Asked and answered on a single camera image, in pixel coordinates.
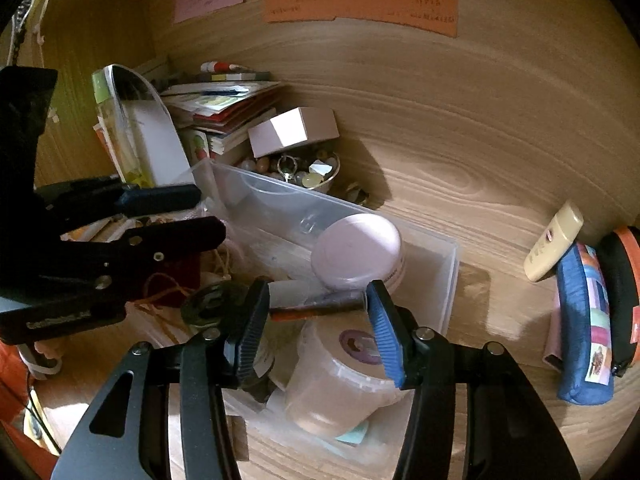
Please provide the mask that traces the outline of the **pink round timer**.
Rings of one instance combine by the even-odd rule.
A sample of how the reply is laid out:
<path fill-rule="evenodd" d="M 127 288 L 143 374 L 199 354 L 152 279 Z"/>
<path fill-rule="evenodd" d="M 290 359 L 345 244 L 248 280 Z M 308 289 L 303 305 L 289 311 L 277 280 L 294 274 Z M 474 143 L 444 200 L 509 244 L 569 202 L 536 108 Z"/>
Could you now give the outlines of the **pink round timer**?
<path fill-rule="evenodd" d="M 405 277 L 405 247 L 397 226 L 378 214 L 352 214 L 324 230 L 311 269 L 328 289 L 364 289 L 381 280 L 389 292 Z"/>

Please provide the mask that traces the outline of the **dark green glass jar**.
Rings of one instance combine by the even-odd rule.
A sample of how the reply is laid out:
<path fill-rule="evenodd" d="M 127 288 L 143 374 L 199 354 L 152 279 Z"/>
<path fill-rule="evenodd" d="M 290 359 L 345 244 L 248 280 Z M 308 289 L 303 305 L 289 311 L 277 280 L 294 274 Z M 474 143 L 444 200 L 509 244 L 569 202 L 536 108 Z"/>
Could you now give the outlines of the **dark green glass jar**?
<path fill-rule="evenodd" d="M 234 281 L 209 285 L 181 307 L 183 322 L 195 327 L 219 324 L 242 307 L 249 290 L 250 286 Z M 268 313 L 274 322 L 359 311 L 367 302 L 362 290 L 329 290 L 310 281 L 268 282 L 267 292 Z"/>

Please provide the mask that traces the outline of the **yellow green spray bottle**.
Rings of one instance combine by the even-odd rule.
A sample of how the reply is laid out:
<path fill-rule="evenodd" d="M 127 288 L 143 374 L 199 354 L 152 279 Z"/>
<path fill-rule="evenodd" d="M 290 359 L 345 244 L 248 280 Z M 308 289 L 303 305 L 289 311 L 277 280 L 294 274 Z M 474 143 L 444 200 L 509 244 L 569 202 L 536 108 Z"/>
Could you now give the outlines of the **yellow green spray bottle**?
<path fill-rule="evenodd" d="M 138 154 L 134 132 L 116 90 L 116 68 L 119 65 L 109 65 L 92 74 L 96 114 L 103 139 L 122 182 L 150 188 L 153 180 Z"/>

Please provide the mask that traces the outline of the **blue fabric pencil pouch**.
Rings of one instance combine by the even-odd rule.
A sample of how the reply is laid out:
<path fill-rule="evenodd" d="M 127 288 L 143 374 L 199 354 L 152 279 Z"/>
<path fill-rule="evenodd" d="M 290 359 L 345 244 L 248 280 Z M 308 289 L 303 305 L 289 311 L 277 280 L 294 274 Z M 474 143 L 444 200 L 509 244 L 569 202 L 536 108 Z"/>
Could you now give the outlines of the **blue fabric pencil pouch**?
<path fill-rule="evenodd" d="M 556 266 L 562 375 L 558 397 L 576 405 L 611 401 L 610 304 L 596 251 L 576 242 Z"/>

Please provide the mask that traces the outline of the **clear plastic storage bin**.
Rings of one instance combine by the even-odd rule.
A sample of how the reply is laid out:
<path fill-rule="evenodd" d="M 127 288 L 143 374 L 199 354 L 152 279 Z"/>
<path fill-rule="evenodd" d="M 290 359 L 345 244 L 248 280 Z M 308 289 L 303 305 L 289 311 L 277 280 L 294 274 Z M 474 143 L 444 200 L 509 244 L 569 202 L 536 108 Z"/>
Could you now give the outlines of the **clear plastic storage bin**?
<path fill-rule="evenodd" d="M 398 306 L 445 333 L 458 278 L 454 240 L 338 198 L 240 168 L 192 170 L 206 208 L 226 224 L 236 273 L 265 274 L 276 306 L 382 281 Z M 267 401 L 224 397 L 250 428 L 318 460 L 385 474 L 394 468 L 410 412 L 385 377 L 363 312 L 269 322 L 262 362 L 276 388 Z"/>

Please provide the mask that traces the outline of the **stack of books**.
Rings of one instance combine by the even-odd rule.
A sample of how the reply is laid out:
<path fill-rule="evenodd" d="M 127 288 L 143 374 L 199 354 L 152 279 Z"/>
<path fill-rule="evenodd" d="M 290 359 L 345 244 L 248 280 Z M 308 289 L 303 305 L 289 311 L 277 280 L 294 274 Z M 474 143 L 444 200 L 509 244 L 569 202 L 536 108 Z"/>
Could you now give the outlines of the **stack of books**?
<path fill-rule="evenodd" d="M 186 158 L 194 165 L 224 158 L 248 140 L 248 129 L 277 113 L 284 83 L 268 72 L 208 61 L 180 74 L 162 92 Z"/>

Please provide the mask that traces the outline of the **white bowl of trinkets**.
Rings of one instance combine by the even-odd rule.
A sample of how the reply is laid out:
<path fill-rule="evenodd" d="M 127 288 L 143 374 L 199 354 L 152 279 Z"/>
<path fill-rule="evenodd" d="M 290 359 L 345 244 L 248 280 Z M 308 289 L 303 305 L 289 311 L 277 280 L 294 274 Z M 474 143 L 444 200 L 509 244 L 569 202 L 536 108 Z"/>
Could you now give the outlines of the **white bowl of trinkets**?
<path fill-rule="evenodd" d="M 326 194 L 340 172 L 342 162 L 337 152 L 327 148 L 298 148 L 262 157 L 245 157 L 236 166 L 273 180 Z"/>

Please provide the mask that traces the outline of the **small pink white box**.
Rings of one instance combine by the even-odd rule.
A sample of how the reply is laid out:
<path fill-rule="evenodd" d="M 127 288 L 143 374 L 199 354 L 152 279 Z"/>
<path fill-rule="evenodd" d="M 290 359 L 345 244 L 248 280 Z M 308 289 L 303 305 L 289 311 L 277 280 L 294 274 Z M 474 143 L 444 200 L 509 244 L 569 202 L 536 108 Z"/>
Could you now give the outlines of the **small pink white box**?
<path fill-rule="evenodd" d="M 248 129 L 257 158 L 339 136 L 334 111 L 318 107 L 296 107 Z"/>

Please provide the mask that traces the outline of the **black binder clips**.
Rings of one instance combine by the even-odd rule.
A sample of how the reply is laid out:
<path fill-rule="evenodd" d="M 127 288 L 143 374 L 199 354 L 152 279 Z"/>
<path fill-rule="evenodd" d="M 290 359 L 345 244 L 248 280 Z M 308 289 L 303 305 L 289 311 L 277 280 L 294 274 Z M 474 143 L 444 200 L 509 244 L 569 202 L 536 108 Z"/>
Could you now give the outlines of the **black binder clips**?
<path fill-rule="evenodd" d="M 369 197 L 370 194 L 358 182 L 352 182 L 345 188 L 345 200 L 349 203 L 364 206 Z"/>

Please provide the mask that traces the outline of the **black orange zip case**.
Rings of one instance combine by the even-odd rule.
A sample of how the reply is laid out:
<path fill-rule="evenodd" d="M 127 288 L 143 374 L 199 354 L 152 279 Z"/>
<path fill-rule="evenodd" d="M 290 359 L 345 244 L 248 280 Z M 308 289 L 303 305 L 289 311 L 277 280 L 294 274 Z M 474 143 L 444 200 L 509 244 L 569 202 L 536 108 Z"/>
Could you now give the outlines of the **black orange zip case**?
<path fill-rule="evenodd" d="M 608 292 L 612 333 L 612 373 L 623 377 L 639 362 L 639 229 L 623 226 L 596 248 Z"/>

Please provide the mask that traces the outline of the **cream lotion tube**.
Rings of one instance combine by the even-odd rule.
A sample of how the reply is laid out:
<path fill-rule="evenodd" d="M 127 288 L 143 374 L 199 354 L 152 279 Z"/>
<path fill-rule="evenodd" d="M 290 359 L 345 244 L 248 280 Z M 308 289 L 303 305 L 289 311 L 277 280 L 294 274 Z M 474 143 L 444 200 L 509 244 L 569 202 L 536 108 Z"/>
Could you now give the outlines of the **cream lotion tube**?
<path fill-rule="evenodd" d="M 523 263 L 526 278 L 538 282 L 560 261 L 578 237 L 584 217 L 572 200 L 567 200 L 550 220 Z"/>

